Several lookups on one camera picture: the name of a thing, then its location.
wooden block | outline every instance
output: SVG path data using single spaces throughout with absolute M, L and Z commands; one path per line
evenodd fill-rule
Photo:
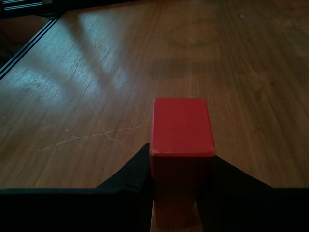
M 186 225 L 213 157 L 214 142 L 205 101 L 155 99 L 150 161 L 158 227 Z

wooden table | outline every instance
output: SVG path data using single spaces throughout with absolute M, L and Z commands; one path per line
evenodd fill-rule
M 0 81 L 0 188 L 92 188 L 150 140 L 155 97 L 206 99 L 217 155 L 309 187 L 309 2 L 66 12 Z

